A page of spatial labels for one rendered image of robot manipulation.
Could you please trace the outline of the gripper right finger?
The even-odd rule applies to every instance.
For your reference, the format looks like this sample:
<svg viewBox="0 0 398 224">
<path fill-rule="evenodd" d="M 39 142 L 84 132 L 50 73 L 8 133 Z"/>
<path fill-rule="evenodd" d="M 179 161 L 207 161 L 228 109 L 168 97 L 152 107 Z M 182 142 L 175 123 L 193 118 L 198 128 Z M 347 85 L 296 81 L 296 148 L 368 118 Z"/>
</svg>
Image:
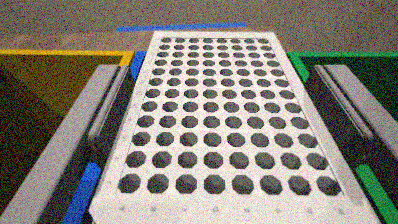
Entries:
<svg viewBox="0 0 398 224">
<path fill-rule="evenodd" d="M 346 65 L 314 65 L 304 88 L 351 171 L 371 165 L 398 205 L 398 123 Z"/>
</svg>

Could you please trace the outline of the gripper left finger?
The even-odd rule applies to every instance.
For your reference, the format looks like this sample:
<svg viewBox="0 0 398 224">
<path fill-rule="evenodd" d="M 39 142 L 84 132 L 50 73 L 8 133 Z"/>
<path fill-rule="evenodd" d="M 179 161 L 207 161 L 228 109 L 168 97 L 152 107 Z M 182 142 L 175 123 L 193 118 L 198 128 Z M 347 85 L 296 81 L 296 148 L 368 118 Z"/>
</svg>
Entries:
<svg viewBox="0 0 398 224">
<path fill-rule="evenodd" d="M 128 65 L 100 64 L 0 224 L 61 224 L 88 163 L 104 169 L 135 83 Z"/>
</svg>

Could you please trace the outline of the yellow recycle bin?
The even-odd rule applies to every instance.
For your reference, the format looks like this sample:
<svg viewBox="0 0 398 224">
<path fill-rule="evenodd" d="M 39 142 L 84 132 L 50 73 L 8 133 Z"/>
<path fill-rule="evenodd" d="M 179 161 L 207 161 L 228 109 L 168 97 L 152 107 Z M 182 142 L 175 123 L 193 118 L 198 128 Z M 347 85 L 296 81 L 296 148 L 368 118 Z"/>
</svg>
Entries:
<svg viewBox="0 0 398 224">
<path fill-rule="evenodd" d="M 135 51 L 0 50 L 0 216 L 100 64 Z"/>
</svg>

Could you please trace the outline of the blue open bin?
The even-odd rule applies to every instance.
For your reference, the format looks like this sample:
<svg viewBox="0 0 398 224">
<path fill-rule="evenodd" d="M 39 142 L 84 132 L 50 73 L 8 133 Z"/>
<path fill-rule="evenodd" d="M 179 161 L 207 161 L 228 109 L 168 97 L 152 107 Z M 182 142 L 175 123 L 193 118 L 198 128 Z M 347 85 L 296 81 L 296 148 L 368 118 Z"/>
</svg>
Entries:
<svg viewBox="0 0 398 224">
<path fill-rule="evenodd" d="M 130 67 L 135 84 L 146 54 L 147 51 L 137 51 Z M 88 210 L 103 170 L 96 163 L 88 163 L 62 224 L 92 224 L 93 218 Z"/>
</svg>

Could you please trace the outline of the green bin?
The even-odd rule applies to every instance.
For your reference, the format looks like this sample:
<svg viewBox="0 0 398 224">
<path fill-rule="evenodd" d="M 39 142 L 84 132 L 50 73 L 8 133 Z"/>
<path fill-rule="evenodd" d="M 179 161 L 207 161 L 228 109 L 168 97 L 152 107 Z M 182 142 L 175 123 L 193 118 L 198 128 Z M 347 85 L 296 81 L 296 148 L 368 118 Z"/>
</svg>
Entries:
<svg viewBox="0 0 398 224">
<path fill-rule="evenodd" d="M 286 56 L 303 86 L 314 65 L 346 65 L 398 123 L 398 52 L 287 52 Z M 359 165 L 352 173 L 381 224 L 398 224 L 398 205 L 369 166 Z"/>
</svg>

